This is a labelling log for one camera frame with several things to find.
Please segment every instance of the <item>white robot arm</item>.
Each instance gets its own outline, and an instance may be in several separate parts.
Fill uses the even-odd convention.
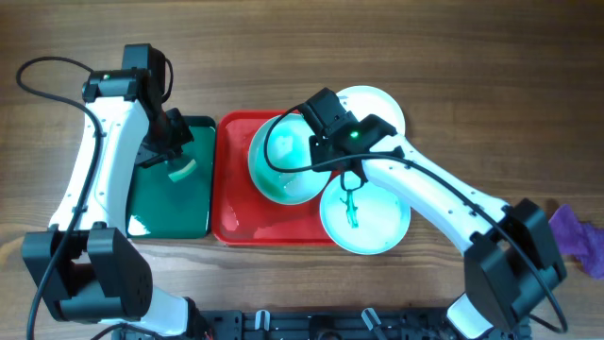
[[[501,222],[508,204],[472,188],[447,173],[443,168],[419,153],[402,135],[387,136],[371,148],[372,152],[391,151],[402,147],[406,159],[429,169],[466,196],[483,207],[496,222]],[[475,232],[487,234],[493,227],[477,216],[458,197],[445,190],[442,185],[426,174],[403,163],[387,160],[362,161],[365,176],[372,183],[385,188],[411,205],[429,222],[438,228],[463,254],[473,245]],[[493,327],[472,305],[464,294],[453,303],[448,311],[449,322],[466,338],[475,339]]]
[[[545,297],[565,332],[551,289],[566,270],[545,213],[534,203],[525,199],[512,207],[427,159],[404,137],[402,110],[379,89],[359,86],[335,94],[325,88],[288,112],[294,110],[315,134],[310,138],[312,170],[353,171],[391,191],[461,252],[466,293],[446,315],[460,334],[474,339],[493,326],[510,331]],[[502,240],[511,247],[500,248]]]

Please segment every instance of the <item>wooden table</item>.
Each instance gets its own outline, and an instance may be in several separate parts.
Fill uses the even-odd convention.
[[[324,86],[377,86],[402,106],[410,140],[464,181],[604,226],[604,7],[525,1],[4,1],[0,6],[0,339],[21,339],[35,285],[20,255],[64,193],[83,114],[24,93],[21,63],[74,58],[119,68],[152,43],[176,80],[166,109],[220,120],[285,109]],[[48,63],[25,81],[80,97],[85,73]],[[459,252],[418,214],[394,250],[225,247],[212,237],[137,242],[155,283],[202,309],[446,306],[463,291]],[[565,258],[555,293],[568,338],[604,334],[604,282]],[[548,306],[538,314],[555,321]],[[88,339],[41,307],[39,339]],[[534,327],[536,338],[554,336]]]

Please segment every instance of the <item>green tray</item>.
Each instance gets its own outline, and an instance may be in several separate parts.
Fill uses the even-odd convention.
[[[210,232],[211,186],[216,124],[209,117],[187,117],[194,141],[182,146],[196,168],[179,181],[161,163],[132,174],[126,207],[126,232],[131,238],[190,239]]]

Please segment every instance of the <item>black cable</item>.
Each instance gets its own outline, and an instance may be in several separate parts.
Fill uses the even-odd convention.
[[[161,97],[162,103],[165,103],[170,98],[170,94],[172,94],[172,83],[174,82],[174,70],[172,69],[172,62],[166,58],[166,63],[170,69],[170,83],[168,84],[168,91],[166,91],[166,93]]]
[[[29,67],[37,62],[49,61],[49,60],[69,62],[73,65],[76,65],[76,66],[79,66],[79,67],[85,69],[88,72],[92,72],[92,68],[84,65],[83,63],[81,63],[79,61],[75,61],[75,60],[63,58],[63,57],[40,57],[40,58],[32,59],[32,60],[24,63],[23,65],[21,65],[21,67],[19,67],[19,70],[17,70],[17,75],[16,75],[17,84],[26,92],[38,95],[43,98],[56,100],[58,102],[71,105],[73,107],[76,107],[76,108],[84,111],[84,113],[86,113],[86,115],[91,119],[92,124],[94,125],[94,151],[92,153],[91,165],[88,168],[88,173],[86,174],[86,179],[84,180],[84,185],[82,187],[82,191],[80,192],[79,198],[77,199],[77,204],[75,205],[74,216],[72,217],[72,220],[69,223],[67,230],[63,234],[63,238],[60,240],[59,246],[57,247],[55,254],[51,258],[48,266],[46,267],[46,270],[44,271],[44,275],[42,276],[42,280],[40,281],[40,284],[38,285],[38,291],[36,291],[36,295],[34,296],[33,301],[31,302],[31,309],[29,310],[29,319],[27,320],[27,331],[26,331],[27,340],[34,339],[34,328],[36,325],[36,315],[38,314],[38,308],[40,307],[40,302],[42,300],[42,294],[44,293],[44,289],[46,288],[46,285],[48,284],[48,280],[50,279],[51,273],[57,266],[57,262],[60,259],[62,259],[63,254],[65,253],[65,248],[67,247],[69,235],[72,233],[72,231],[76,227],[77,221],[79,221],[79,218],[82,214],[84,204],[86,203],[86,198],[88,197],[88,193],[91,189],[94,171],[96,170],[96,167],[98,165],[101,143],[102,143],[101,138],[103,138],[103,129],[101,127],[101,123],[98,121],[98,118],[96,118],[94,113],[92,113],[92,111],[90,111],[84,105],[82,105],[74,100],[62,97],[60,95],[55,95],[55,94],[50,94],[50,93],[45,93],[42,91],[34,90],[23,83],[23,81],[21,80],[21,76],[23,74],[23,71],[27,67]]]
[[[269,137],[271,136],[271,132],[273,131],[275,126],[283,118],[285,118],[285,116],[292,113],[293,111],[296,111],[297,109],[298,109],[298,106],[295,106],[295,107],[285,111],[284,113],[282,113],[275,120],[275,122],[269,127],[268,131],[266,132],[266,137],[264,139],[264,148],[263,148],[264,149],[264,158],[266,159],[266,163],[268,164],[268,166],[271,169],[281,172],[281,173],[290,173],[291,174],[291,173],[297,173],[297,172],[302,172],[302,171],[308,171],[308,170],[316,169],[318,167],[323,167],[326,165],[330,165],[330,164],[342,162],[342,161],[347,161],[347,160],[372,160],[373,159],[373,160],[388,160],[388,161],[400,162],[400,163],[405,164],[406,168],[408,168],[408,169],[414,168],[416,170],[419,170],[420,172],[424,173],[431,179],[434,179],[436,182],[443,185],[449,192],[451,192],[453,195],[455,195],[457,198],[459,198],[461,200],[461,202],[463,202],[465,205],[470,207],[470,209],[472,209],[472,211],[474,213],[480,215],[480,217],[482,217],[484,220],[486,220],[495,230],[497,230],[497,232],[499,232],[501,234],[501,236],[510,244],[510,247],[513,247],[513,249],[518,253],[520,258],[522,258],[522,260],[526,263],[528,269],[533,274],[533,276],[535,277],[535,279],[537,280],[537,282],[539,283],[541,288],[544,290],[545,296],[549,300],[549,303],[551,304],[552,309],[556,313],[556,316],[558,317],[558,320],[560,321],[562,328],[558,328],[558,327],[550,324],[549,322],[543,320],[542,318],[535,316],[533,314],[529,314],[528,317],[553,332],[566,333],[568,331],[568,324],[566,322],[566,317],[564,316],[564,313],[562,312],[562,308],[560,307],[558,300],[556,300],[556,297],[554,297],[554,294],[551,292],[551,289],[549,289],[549,287],[545,283],[544,279],[542,278],[541,274],[539,273],[539,269],[537,269],[537,267],[535,267],[535,264],[530,260],[529,256],[524,252],[524,250],[522,250],[522,248],[518,244],[516,244],[516,242],[512,239],[512,237],[505,230],[503,230],[503,228],[501,228],[499,226],[499,224],[496,221],[494,221],[494,219],[490,215],[488,215],[483,209],[481,209],[476,203],[472,202],[468,197],[466,197],[464,194],[462,194],[454,186],[452,186],[447,181],[440,178],[438,175],[434,174],[433,172],[431,172],[424,166],[419,165],[419,164],[415,163],[414,161],[400,159],[400,158],[394,157],[394,156],[381,155],[381,154],[370,154],[370,153],[343,156],[343,157],[340,157],[337,159],[323,161],[323,162],[316,163],[313,165],[302,166],[302,167],[294,168],[294,169],[282,169],[282,168],[278,168],[278,167],[274,166],[268,158],[268,141],[269,141]]]
[[[157,334],[154,331],[148,331],[146,329],[142,329],[142,328],[139,328],[139,327],[136,327],[136,326],[132,326],[132,325],[126,324],[126,323],[119,323],[119,324],[115,324],[115,325],[112,325],[112,326],[109,326],[109,327],[105,328],[104,330],[102,330],[101,332],[99,332],[97,335],[93,336],[91,338],[91,340],[99,340],[100,338],[102,338],[103,336],[105,336],[107,333],[115,331],[115,330],[121,330],[121,329],[126,329],[126,330],[130,330],[130,331],[133,331],[133,332],[139,332],[139,333],[142,333],[142,334],[145,334],[145,335],[149,335],[152,338],[157,339],[157,340],[165,340],[166,339],[165,337]]]

